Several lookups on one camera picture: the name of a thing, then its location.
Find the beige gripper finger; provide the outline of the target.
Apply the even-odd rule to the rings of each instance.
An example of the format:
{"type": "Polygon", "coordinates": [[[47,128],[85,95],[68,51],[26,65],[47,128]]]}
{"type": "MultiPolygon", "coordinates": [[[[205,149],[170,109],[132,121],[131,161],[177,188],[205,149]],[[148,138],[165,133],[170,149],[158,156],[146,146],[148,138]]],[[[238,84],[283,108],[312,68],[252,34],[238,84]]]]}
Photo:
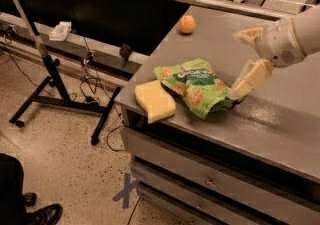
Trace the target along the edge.
{"type": "Polygon", "coordinates": [[[259,49],[261,44],[261,34],[264,29],[262,27],[254,27],[246,30],[240,30],[233,34],[238,42],[248,45],[254,49],[259,49]]]}
{"type": "Polygon", "coordinates": [[[269,79],[272,76],[273,70],[273,63],[267,59],[249,60],[244,65],[232,87],[228,89],[228,98],[239,100],[245,97],[269,79]]]}

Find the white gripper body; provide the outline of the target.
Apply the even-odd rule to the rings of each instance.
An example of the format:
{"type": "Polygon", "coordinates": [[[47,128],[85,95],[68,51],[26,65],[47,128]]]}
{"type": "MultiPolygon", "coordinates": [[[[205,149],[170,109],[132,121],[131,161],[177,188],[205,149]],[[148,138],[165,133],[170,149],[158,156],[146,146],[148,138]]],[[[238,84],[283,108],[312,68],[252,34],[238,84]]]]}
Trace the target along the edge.
{"type": "Polygon", "coordinates": [[[255,40],[255,45],[259,56],[278,68],[303,62],[306,58],[292,18],[280,19],[266,27],[255,40]]]}

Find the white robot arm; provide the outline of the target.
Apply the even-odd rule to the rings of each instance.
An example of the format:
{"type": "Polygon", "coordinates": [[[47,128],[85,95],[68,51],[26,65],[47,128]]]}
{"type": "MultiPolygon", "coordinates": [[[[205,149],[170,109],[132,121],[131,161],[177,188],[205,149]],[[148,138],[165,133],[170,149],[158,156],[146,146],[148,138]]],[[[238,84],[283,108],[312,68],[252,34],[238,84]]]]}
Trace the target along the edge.
{"type": "Polygon", "coordinates": [[[228,97],[238,100],[268,80],[275,68],[303,62],[320,50],[320,5],[297,15],[281,18],[266,27],[241,30],[233,37],[253,48],[259,59],[248,60],[228,89],[228,97]]]}

